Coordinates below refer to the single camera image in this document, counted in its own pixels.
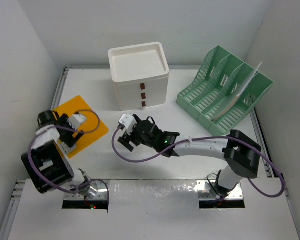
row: white wall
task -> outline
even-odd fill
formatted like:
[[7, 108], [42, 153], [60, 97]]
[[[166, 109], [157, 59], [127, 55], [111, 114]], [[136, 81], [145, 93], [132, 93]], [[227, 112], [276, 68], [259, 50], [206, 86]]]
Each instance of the white wall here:
[[300, 231], [300, 0], [274, 0], [248, 62], [275, 81], [257, 107], [274, 162], [287, 181]]
[[28, 176], [21, 154], [59, 74], [17, 0], [0, 0], [0, 228], [15, 181]]
[[108, 50], [159, 41], [170, 65], [221, 45], [246, 58], [271, 0], [18, 0], [59, 67], [109, 65]]

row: purple cable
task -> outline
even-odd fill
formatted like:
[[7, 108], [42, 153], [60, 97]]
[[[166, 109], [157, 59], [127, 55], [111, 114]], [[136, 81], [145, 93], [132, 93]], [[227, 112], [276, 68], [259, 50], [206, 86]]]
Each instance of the purple cable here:
[[29, 144], [29, 147], [28, 147], [28, 160], [29, 160], [29, 163], [33, 169], [33, 171], [35, 172], [35, 174], [37, 174], [37, 176], [39, 178], [41, 178], [46, 184], [50, 185], [51, 187], [53, 187], [54, 189], [58, 189], [64, 193], [67, 193], [67, 194], [77, 194], [79, 192], [79, 187], [81, 187], [81, 185], [77, 186], [76, 187], [76, 190], [75, 191], [70, 191], [70, 190], [67, 190], [67, 189], [64, 189], [56, 184], [54, 184], [52, 181], [50, 181], [49, 179], [47, 179], [45, 176], [43, 176], [41, 174], [41, 172], [37, 169], [35, 163], [34, 163], [34, 160], [32, 159], [32, 155], [31, 155], [31, 151], [32, 151], [32, 147], [33, 145], [35, 144], [36, 140], [42, 136], [43, 134], [45, 134], [48, 130], [50, 129], [61, 129], [61, 130], [66, 130], [66, 131], [69, 131], [69, 132], [72, 132], [72, 133], [83, 133], [83, 134], [91, 134], [93, 132], [95, 132], [99, 127], [100, 127], [100, 118], [99, 116], [92, 110], [90, 109], [83, 109], [83, 110], [78, 110], [77, 112], [90, 112], [90, 113], [93, 113], [97, 119], [98, 119], [98, 125], [96, 126], [95, 129], [91, 130], [91, 131], [77, 131], [77, 130], [73, 130], [71, 128], [67, 128], [67, 127], [64, 127], [64, 126], [56, 126], [56, 125], [53, 125], [53, 126], [50, 126], [48, 127], [45, 131], [39, 133], [32, 141], [31, 143]]
[[[116, 146], [115, 146], [115, 137], [118, 133], [118, 131], [120, 130], [120, 128], [117, 128], [112, 136], [112, 148], [114, 150], [114, 152], [123, 160], [129, 162], [129, 163], [144, 163], [144, 162], [147, 162], [147, 161], [150, 161], [152, 159], [155, 159], [157, 157], [159, 157], [160, 155], [164, 154], [166, 151], [168, 151], [169, 149], [172, 149], [174, 148], [175, 146], [179, 145], [179, 144], [183, 144], [185, 142], [188, 142], [189, 140], [188, 139], [185, 139], [185, 140], [182, 140], [182, 141], [178, 141], [170, 146], [168, 146], [166, 149], [164, 149], [163, 151], [159, 152], [158, 154], [154, 155], [154, 156], [151, 156], [149, 158], [146, 158], [146, 159], [142, 159], [142, 160], [131, 160], [131, 159], [128, 159], [126, 158], [125, 156], [122, 156], [118, 150], [116, 149]], [[204, 140], [214, 140], [214, 139], [227, 139], [227, 140], [231, 140], [231, 141], [235, 141], [253, 151], [256, 152], [256, 154], [258, 154], [260, 157], [262, 157], [271, 167], [272, 169], [277, 173], [279, 179], [280, 179], [280, 182], [281, 182], [281, 190], [277, 193], [277, 194], [274, 194], [274, 195], [269, 195], [267, 193], [264, 193], [263, 191], [261, 191], [252, 181], [251, 179], [248, 179], [248, 181], [251, 183], [251, 185], [262, 195], [268, 197], [268, 198], [277, 198], [279, 196], [281, 196], [284, 192], [285, 192], [285, 187], [286, 187], [286, 182], [282, 176], [282, 173], [280, 172], [280, 170], [267, 158], [267, 156], [260, 152], [259, 150], [257, 150], [256, 148], [254, 148], [253, 146], [247, 144], [246, 142], [242, 141], [242, 140], [239, 140], [237, 138], [234, 138], [234, 137], [231, 137], [231, 136], [209, 136], [209, 137], [198, 137], [198, 138], [192, 138], [192, 141], [193, 142], [196, 142], [196, 141], [204, 141]]]

